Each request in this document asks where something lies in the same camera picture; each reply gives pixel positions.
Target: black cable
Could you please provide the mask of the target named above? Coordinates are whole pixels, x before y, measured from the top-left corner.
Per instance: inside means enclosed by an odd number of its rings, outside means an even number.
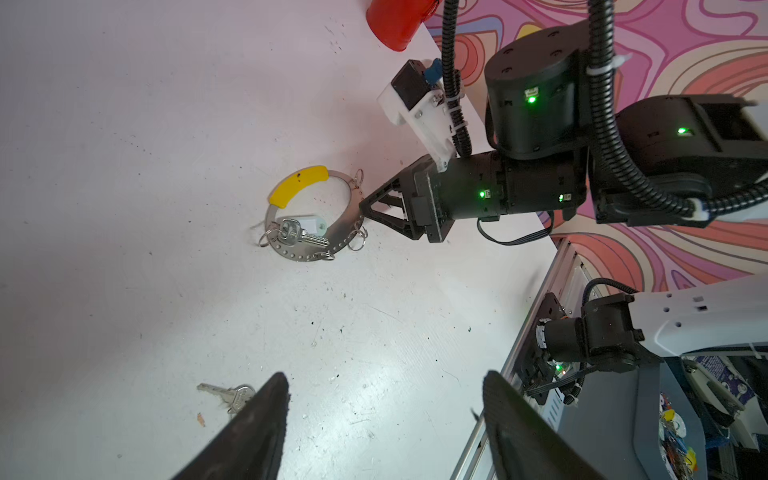
[[[614,60],[614,0],[589,0],[589,67],[602,70]],[[614,72],[607,68],[589,75],[589,106],[592,126],[603,161],[638,200],[651,208],[681,217],[696,210],[686,198],[653,184],[632,161],[619,135],[614,114]],[[730,214],[768,200],[768,180],[745,190],[712,200],[702,200],[710,216]]]
[[[612,286],[613,288],[619,289],[624,293],[629,293],[630,295],[639,291],[629,285],[624,285],[622,282],[617,282],[612,278],[593,278],[587,283],[587,286],[584,287],[584,293],[581,295],[581,306],[587,304],[589,301],[589,294],[592,293],[592,289],[597,285]]]
[[[442,83],[445,87],[445,96],[455,98],[447,102],[448,108],[460,107],[458,93],[461,90],[462,76],[454,70],[456,19],[458,17],[458,0],[445,0],[442,10]],[[460,157],[472,155],[472,142],[469,140],[469,131],[464,124],[464,114],[461,108],[451,112],[451,122],[454,127],[453,144]]]
[[[505,245],[507,247],[513,247],[515,245],[522,245],[523,243],[529,243],[529,242],[532,242],[534,240],[540,240],[542,238],[548,237],[549,234],[552,233],[552,226],[554,225],[554,212],[553,211],[548,211],[547,214],[549,214],[549,219],[551,221],[549,223],[549,227],[546,227],[546,228],[544,228],[542,230],[539,230],[537,232],[534,232],[534,233],[529,233],[525,237],[520,237],[520,238],[518,238],[516,240],[510,240],[508,242],[500,242],[500,241],[496,240],[494,237],[491,237],[490,235],[488,235],[485,232],[485,230],[482,229],[482,226],[480,225],[480,219],[479,218],[478,218],[478,232],[480,232],[480,234],[483,237],[485,237],[486,240],[490,240],[493,243],[498,243],[499,245]]]
[[[541,385],[531,386],[528,387],[527,390],[525,390],[525,395],[527,396],[534,396],[538,395],[540,393],[549,392],[552,389],[556,389],[560,386],[567,385],[568,383],[573,382],[576,379],[579,379],[588,373],[597,372],[598,366],[593,365],[586,369],[581,369],[576,373],[573,373],[567,377],[564,377],[562,379],[559,379],[556,382],[549,382],[549,383],[542,383]]]
[[[576,382],[574,382],[574,385],[571,387],[571,391],[563,398],[563,403],[565,405],[570,405],[575,402],[581,393],[581,388],[583,386],[584,378],[576,379]]]

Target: pink patterned backdrop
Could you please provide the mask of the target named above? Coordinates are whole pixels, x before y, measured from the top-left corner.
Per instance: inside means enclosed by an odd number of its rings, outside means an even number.
[[[586,18],[586,0],[461,0],[456,65],[485,111],[482,69],[503,45]],[[616,43],[632,53],[617,74],[617,108],[659,94],[731,93],[768,99],[765,0],[616,0]],[[440,45],[442,7],[426,25]],[[708,228],[598,225],[591,200],[553,236],[567,236],[594,275],[639,290],[690,288],[768,271],[768,221]]]

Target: key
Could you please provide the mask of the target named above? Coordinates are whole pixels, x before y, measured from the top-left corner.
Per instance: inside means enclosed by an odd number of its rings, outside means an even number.
[[[243,409],[248,400],[252,399],[256,395],[256,390],[250,385],[241,385],[233,389],[225,389],[220,386],[209,385],[207,383],[201,383],[197,386],[197,389],[201,392],[213,393],[218,395],[221,399],[230,406],[229,414],[235,415]]]
[[[326,234],[326,231],[328,231],[327,222],[317,215],[302,215],[300,217],[284,217],[277,220],[277,223],[280,225],[283,223],[283,220],[287,218],[292,218],[299,222],[301,227],[306,230],[307,233],[310,235],[317,235],[318,237],[324,237]]]
[[[293,218],[286,218],[280,225],[280,232],[278,234],[278,240],[288,246],[296,245],[297,242],[311,243],[319,247],[327,247],[331,241],[325,237],[318,237],[317,235],[310,235],[301,227],[301,223]]]

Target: yellow handle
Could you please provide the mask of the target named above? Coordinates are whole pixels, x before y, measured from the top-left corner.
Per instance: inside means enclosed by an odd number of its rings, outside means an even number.
[[[288,202],[296,196],[304,187],[317,182],[328,180],[328,169],[320,165],[299,170],[275,188],[270,197],[270,204],[278,208],[285,208]]]

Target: cable tie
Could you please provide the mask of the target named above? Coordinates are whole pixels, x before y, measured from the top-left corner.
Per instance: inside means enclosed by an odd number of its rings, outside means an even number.
[[[710,219],[710,212],[704,209],[704,202],[696,197],[687,198],[694,206],[694,212],[690,217],[683,217],[683,220],[693,220],[694,222],[706,222]]]
[[[602,67],[592,68],[587,67],[587,75],[590,77],[596,77],[598,75],[602,75],[603,73],[608,73],[612,70],[618,70],[620,66],[622,66],[627,60],[632,58],[632,54],[628,53],[626,55],[614,55],[614,59]]]
[[[459,98],[464,98],[464,92],[459,90],[455,97],[445,97],[445,101],[457,101]]]

